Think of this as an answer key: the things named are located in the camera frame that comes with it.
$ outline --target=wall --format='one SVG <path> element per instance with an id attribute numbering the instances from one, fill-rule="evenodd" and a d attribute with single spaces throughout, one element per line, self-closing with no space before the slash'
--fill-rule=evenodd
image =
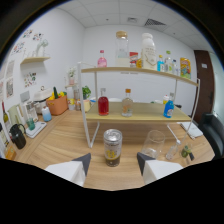
<path id="1" fill-rule="evenodd" d="M 108 25 L 85 29 L 83 45 L 83 61 L 91 65 L 97 65 L 100 57 L 100 50 L 104 50 L 104 56 L 107 59 L 107 66 L 115 65 L 115 39 L 118 30 L 125 30 L 128 33 L 129 51 L 137 51 L 140 55 L 142 33 L 151 33 L 159 54 L 166 56 L 166 50 L 171 51 L 171 57 L 177 60 L 178 67 L 180 57 L 186 57 L 191 61 L 192 81 L 196 82 L 196 63 L 192 49 L 180 41 L 163 34 L 161 32 L 148 28 L 128 26 L 128 25 Z M 95 96 L 94 75 L 83 74 L 83 84 L 88 85 L 92 91 L 91 97 Z M 131 88 L 131 96 L 138 102 L 151 102 L 153 100 L 162 100 L 164 95 L 174 92 L 175 80 L 159 77 L 155 75 L 126 75 L 120 73 L 102 73 L 98 77 L 98 90 L 106 88 L 106 94 L 109 98 L 123 98 L 125 88 Z M 182 105 L 182 110 L 191 115 L 196 87 L 178 82 L 177 96 L 175 103 Z"/>
<path id="2" fill-rule="evenodd" d="M 11 51 L 9 52 L 9 56 L 5 59 L 6 65 L 12 60 L 15 61 L 13 69 L 13 96 L 9 98 L 6 96 L 6 81 L 8 80 L 6 78 L 6 70 L 4 78 L 0 80 L 4 84 L 3 94 L 6 111 L 11 106 L 20 103 L 20 94 L 28 90 L 31 100 L 35 92 L 40 90 L 41 86 L 44 86 L 46 89 L 51 88 L 52 91 L 55 86 L 58 92 L 65 91 L 65 84 L 68 83 L 65 83 L 64 77 L 68 78 L 66 73 L 69 67 L 75 66 L 78 61 L 82 60 L 84 27 L 74 17 L 63 10 L 54 9 L 47 12 L 34 21 L 27 29 L 33 30 L 31 36 L 23 38 L 22 33 L 15 44 L 25 42 L 22 50 L 26 48 L 26 52 L 28 53 L 35 50 L 38 43 L 38 41 L 32 40 L 33 35 L 37 32 L 43 33 L 42 39 L 46 39 L 49 42 L 49 45 L 45 48 L 45 52 L 49 54 L 50 59 L 44 62 L 20 65 L 24 52 L 22 51 L 13 55 L 11 55 Z M 36 73 L 36 85 L 25 88 L 24 75 L 29 73 Z M 0 109 L 0 122 L 4 123 L 2 109 Z"/>
<path id="3" fill-rule="evenodd" d="M 224 101 L 223 101 L 223 86 L 224 86 L 224 72 L 223 67 L 218 57 L 210 53 L 212 61 L 213 71 L 215 74 L 215 96 L 213 113 L 221 120 L 224 124 Z"/>

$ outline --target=red bottle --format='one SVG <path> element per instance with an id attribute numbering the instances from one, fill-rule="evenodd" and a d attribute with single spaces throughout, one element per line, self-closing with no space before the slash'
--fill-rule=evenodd
<path id="1" fill-rule="evenodd" d="M 98 99 L 98 112 L 99 115 L 105 116 L 109 114 L 109 100 L 105 96 L 106 88 L 101 88 L 101 97 Z"/>

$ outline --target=shelf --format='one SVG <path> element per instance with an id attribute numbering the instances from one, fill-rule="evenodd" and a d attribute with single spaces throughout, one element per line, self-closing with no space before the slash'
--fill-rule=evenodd
<path id="1" fill-rule="evenodd" d="M 133 115 L 131 117 L 123 117 L 121 115 L 121 102 L 109 102 L 109 115 L 98 115 L 98 102 L 94 103 L 91 109 L 86 113 L 87 121 L 100 122 L 185 122 L 191 121 L 179 108 L 175 107 L 172 118 L 163 116 L 164 104 L 157 103 L 134 103 Z"/>
<path id="2" fill-rule="evenodd" d="M 32 57 L 25 58 L 20 64 L 32 63 L 32 62 L 42 62 L 48 60 L 50 57 Z"/>
<path id="3" fill-rule="evenodd" d="M 191 81 L 190 79 L 187 78 L 182 78 L 180 76 L 176 76 L 167 72 L 159 72 L 155 70 L 150 70 L 150 69 L 144 69 L 144 68 L 129 68 L 129 67 L 104 67 L 104 68 L 87 68 L 87 69 L 82 69 L 81 73 L 92 73 L 92 72 L 134 72 L 134 73 L 148 73 L 148 74 L 156 74 L 160 76 L 165 76 L 168 78 L 176 79 L 178 81 L 182 81 L 194 86 L 198 86 L 197 83 Z"/>

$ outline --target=table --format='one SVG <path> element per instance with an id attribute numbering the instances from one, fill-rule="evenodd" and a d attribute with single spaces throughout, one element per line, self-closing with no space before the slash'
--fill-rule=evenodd
<path id="1" fill-rule="evenodd" d="M 90 136 L 94 134 L 96 122 L 88 121 Z M 184 137 L 185 131 L 179 124 L 170 124 L 178 139 Z M 103 133 L 114 128 L 123 134 L 122 154 L 117 167 L 109 167 L 105 163 Z M 137 161 L 137 152 L 141 151 L 147 133 L 150 130 L 162 131 L 165 136 L 163 151 L 158 160 L 168 161 L 166 152 L 175 144 L 175 138 L 163 123 L 102 123 L 95 138 L 93 148 L 86 142 L 85 130 L 81 111 L 65 111 L 60 116 L 52 116 L 52 121 L 34 138 L 26 137 L 27 144 L 21 150 L 16 150 L 15 161 L 31 164 L 41 169 L 56 163 L 68 162 L 75 158 L 91 153 L 91 162 L 84 188 L 100 190 L 123 190 L 144 186 Z M 194 161 L 175 155 L 172 162 L 183 167 L 210 161 L 214 152 L 204 136 L 186 141 L 193 144 Z"/>

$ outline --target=bottle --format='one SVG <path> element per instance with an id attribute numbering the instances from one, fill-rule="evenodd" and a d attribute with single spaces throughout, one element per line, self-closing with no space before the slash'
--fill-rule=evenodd
<path id="1" fill-rule="evenodd" d="M 169 97 L 166 95 L 163 97 L 163 104 L 166 104 L 169 101 Z"/>
<path id="2" fill-rule="evenodd" d="M 159 72 L 165 71 L 165 66 L 164 66 L 164 61 L 163 61 L 162 55 L 159 55 L 159 61 L 157 62 L 157 71 L 159 71 Z"/>
<path id="3" fill-rule="evenodd" d="M 2 142 L 4 143 L 5 147 L 7 147 L 7 145 L 9 144 L 8 139 L 5 136 L 5 132 L 2 128 L 2 124 L 0 123 L 0 137 L 2 139 Z"/>
<path id="4" fill-rule="evenodd" d="M 131 89 L 125 89 L 126 97 L 122 100 L 122 113 L 124 117 L 131 117 L 133 112 L 133 100 L 130 97 Z"/>
<path id="5" fill-rule="evenodd" d="M 167 57 L 165 58 L 165 72 L 168 72 L 170 74 L 173 73 L 173 67 L 172 67 L 172 59 L 170 57 L 171 52 L 166 51 Z"/>
<path id="6" fill-rule="evenodd" d="M 142 34 L 142 68 L 157 70 L 156 46 L 150 33 Z"/>
<path id="7" fill-rule="evenodd" d="M 104 50 L 100 50 L 100 58 L 98 59 L 97 67 L 98 68 L 107 67 L 107 60 L 104 57 Z"/>
<path id="8" fill-rule="evenodd" d="M 9 122 L 9 117 L 8 117 L 8 114 L 5 112 L 5 106 L 4 106 L 4 102 L 2 101 L 2 110 L 3 110 L 3 121 L 5 123 L 5 127 L 6 127 L 6 130 L 11 138 L 11 135 L 10 135 L 10 128 L 11 128 L 11 124 Z"/>
<path id="9" fill-rule="evenodd" d="M 109 100 L 106 97 L 106 88 L 101 88 L 101 97 L 98 99 L 98 112 L 99 115 L 105 116 L 109 114 Z"/>
<path id="10" fill-rule="evenodd" d="M 178 75 L 177 71 L 178 71 L 178 69 L 177 69 L 176 60 L 173 59 L 173 63 L 172 63 L 172 73 L 173 73 L 173 75 Z"/>
<path id="11" fill-rule="evenodd" d="M 115 64 L 117 67 L 130 67 L 128 34 L 126 31 L 116 32 Z"/>
<path id="12" fill-rule="evenodd" d="M 174 110 L 173 99 L 174 99 L 174 93 L 170 93 L 169 101 L 165 104 L 164 113 L 163 113 L 164 117 L 167 117 L 167 118 L 172 117 L 173 110 Z"/>

